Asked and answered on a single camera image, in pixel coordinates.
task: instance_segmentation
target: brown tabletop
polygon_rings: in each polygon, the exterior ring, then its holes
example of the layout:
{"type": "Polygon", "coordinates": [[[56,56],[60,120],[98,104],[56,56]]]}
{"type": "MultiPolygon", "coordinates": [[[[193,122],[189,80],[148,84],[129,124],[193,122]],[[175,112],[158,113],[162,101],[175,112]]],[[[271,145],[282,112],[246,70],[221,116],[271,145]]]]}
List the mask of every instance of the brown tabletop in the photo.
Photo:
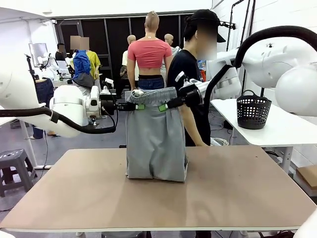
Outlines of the brown tabletop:
{"type": "Polygon", "coordinates": [[[125,149],[67,151],[1,227],[16,231],[297,229],[315,204],[257,146],[187,148],[185,183],[130,180],[125,149]]]}

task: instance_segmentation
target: blue jeans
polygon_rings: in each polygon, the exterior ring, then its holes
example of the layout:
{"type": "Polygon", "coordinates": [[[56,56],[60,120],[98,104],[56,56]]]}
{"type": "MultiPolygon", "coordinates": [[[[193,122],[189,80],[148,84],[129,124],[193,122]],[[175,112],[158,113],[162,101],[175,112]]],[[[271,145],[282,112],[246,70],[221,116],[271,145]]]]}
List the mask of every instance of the blue jeans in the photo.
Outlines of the blue jeans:
{"type": "MultiPolygon", "coordinates": [[[[54,87],[49,78],[42,82],[36,82],[36,95],[39,103],[46,103],[46,107],[50,107],[50,100],[54,96],[54,87]]],[[[33,137],[35,139],[43,138],[43,130],[33,125],[33,137]]]]}
{"type": "Polygon", "coordinates": [[[139,75],[138,86],[143,90],[164,88],[164,79],[161,75],[139,75]]]}

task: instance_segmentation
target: basket handle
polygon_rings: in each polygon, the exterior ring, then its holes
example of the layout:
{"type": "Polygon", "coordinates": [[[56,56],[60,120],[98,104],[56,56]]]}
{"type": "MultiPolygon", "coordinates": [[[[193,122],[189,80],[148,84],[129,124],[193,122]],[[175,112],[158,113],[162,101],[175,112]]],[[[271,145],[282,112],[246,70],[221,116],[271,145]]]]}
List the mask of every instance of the basket handle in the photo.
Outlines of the basket handle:
{"type": "Polygon", "coordinates": [[[251,93],[253,93],[253,96],[257,96],[252,90],[250,90],[250,89],[248,89],[248,90],[245,90],[243,93],[242,93],[242,96],[244,96],[244,93],[245,92],[251,92],[251,93]]]}

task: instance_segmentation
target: black t-shirt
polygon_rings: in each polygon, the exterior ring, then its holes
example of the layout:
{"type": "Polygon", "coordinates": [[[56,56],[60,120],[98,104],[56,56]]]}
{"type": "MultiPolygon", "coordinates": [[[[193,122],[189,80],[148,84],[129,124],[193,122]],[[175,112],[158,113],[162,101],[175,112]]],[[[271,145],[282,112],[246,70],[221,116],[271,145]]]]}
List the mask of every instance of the black t-shirt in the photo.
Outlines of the black t-shirt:
{"type": "Polygon", "coordinates": [[[60,60],[60,61],[65,60],[63,53],[57,51],[55,53],[55,60],[60,60]]]}
{"type": "MultiPolygon", "coordinates": [[[[197,65],[196,58],[187,50],[177,53],[169,67],[167,75],[167,86],[175,87],[178,91],[182,85],[176,84],[175,78],[183,71],[188,78],[202,81],[202,76],[197,65]]],[[[198,105],[190,108],[193,112],[197,130],[204,143],[210,145],[210,125],[208,114],[204,112],[204,106],[198,105]]],[[[194,141],[185,130],[186,146],[195,146],[194,141]]]]}

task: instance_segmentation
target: folded garment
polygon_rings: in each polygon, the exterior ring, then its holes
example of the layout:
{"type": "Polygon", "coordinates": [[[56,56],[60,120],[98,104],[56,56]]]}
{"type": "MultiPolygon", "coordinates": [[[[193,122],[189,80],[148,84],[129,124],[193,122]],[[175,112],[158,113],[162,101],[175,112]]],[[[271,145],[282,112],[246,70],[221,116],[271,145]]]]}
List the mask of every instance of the folded garment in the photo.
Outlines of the folded garment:
{"type": "Polygon", "coordinates": [[[177,97],[176,90],[143,92],[127,97],[128,102],[138,105],[126,119],[128,178],[184,182],[187,158],[183,120],[178,108],[165,107],[177,97]]]}

